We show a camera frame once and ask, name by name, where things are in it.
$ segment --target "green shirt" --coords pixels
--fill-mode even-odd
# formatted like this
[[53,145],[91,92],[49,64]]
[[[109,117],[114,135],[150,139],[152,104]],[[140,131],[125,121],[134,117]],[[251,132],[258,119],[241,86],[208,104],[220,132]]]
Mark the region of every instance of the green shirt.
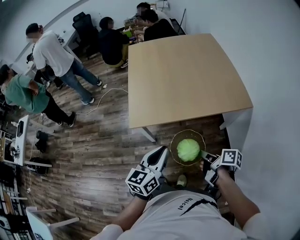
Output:
[[28,88],[31,78],[17,74],[7,84],[5,89],[5,100],[8,104],[15,103],[25,108],[30,113],[41,113],[46,109],[49,97],[46,95],[44,85],[37,83],[39,94],[33,96],[32,91]]

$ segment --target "man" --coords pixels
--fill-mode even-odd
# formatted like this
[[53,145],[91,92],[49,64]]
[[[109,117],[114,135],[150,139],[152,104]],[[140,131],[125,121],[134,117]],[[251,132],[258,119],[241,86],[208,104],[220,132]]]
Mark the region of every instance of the man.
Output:
[[[173,189],[149,202],[135,195],[112,224],[91,240],[267,239],[269,233],[258,207],[242,193],[227,170],[219,168],[218,174],[217,186],[241,230],[222,218],[208,193]],[[184,175],[177,184],[184,188]]]
[[166,19],[158,19],[154,10],[146,10],[141,15],[141,23],[148,27],[145,30],[144,41],[177,36],[177,32]]
[[7,65],[0,68],[0,84],[5,86],[3,93],[7,104],[16,104],[29,113],[45,113],[47,117],[62,125],[67,123],[70,127],[75,122],[75,112],[68,117],[55,103],[53,97],[46,91],[45,86],[36,83],[27,76],[17,74]]
[[[30,61],[34,62],[32,53],[27,56],[27,63],[29,63]],[[42,72],[41,70],[37,71],[34,77],[34,81],[40,84],[43,84],[41,78],[44,78],[48,83],[51,83],[53,81],[56,85],[56,88],[60,90],[63,87],[64,83],[61,81],[61,79],[55,76],[53,69],[49,65],[46,65],[45,68],[46,70],[44,72]]]
[[102,81],[97,79],[60,45],[53,31],[44,33],[37,23],[32,23],[26,29],[26,36],[35,43],[33,57],[37,69],[44,72],[46,65],[49,65],[57,77],[60,77],[65,84],[80,94],[83,105],[95,101],[91,93],[78,82],[75,75],[82,77],[92,85],[101,86]]
[[[144,11],[151,10],[151,5],[147,2],[141,2],[139,5],[137,5],[136,10],[137,10],[136,15],[141,16]],[[173,27],[170,18],[165,13],[159,10],[154,10],[154,11],[158,16],[158,20],[166,19],[169,22],[169,24]]]
[[113,68],[126,68],[128,66],[129,38],[127,35],[113,29],[113,19],[104,17],[99,26],[98,35],[99,51],[104,62]]

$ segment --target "black shirt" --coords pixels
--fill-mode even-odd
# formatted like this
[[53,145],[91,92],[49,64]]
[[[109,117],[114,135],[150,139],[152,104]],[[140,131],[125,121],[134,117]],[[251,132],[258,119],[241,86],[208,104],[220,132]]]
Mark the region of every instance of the black shirt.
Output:
[[177,35],[177,32],[170,23],[166,19],[161,19],[158,23],[145,30],[144,41],[173,37]]
[[102,53],[104,62],[109,65],[117,65],[121,62],[123,44],[128,43],[127,35],[118,30],[102,29],[98,35],[99,51]]

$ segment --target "wooden table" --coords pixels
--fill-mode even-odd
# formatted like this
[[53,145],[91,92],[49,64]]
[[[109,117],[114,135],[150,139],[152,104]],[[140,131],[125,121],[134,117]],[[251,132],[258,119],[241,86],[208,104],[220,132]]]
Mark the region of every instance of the wooden table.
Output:
[[231,61],[211,34],[157,39],[129,47],[129,127],[252,108]]

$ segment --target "office chair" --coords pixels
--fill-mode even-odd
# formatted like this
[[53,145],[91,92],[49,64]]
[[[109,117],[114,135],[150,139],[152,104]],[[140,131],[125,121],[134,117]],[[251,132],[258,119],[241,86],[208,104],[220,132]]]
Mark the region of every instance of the office chair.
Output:
[[86,54],[87,58],[98,52],[98,30],[92,24],[90,14],[80,13],[75,16],[73,20],[76,20],[72,25],[78,32],[81,39],[80,47],[87,47]]

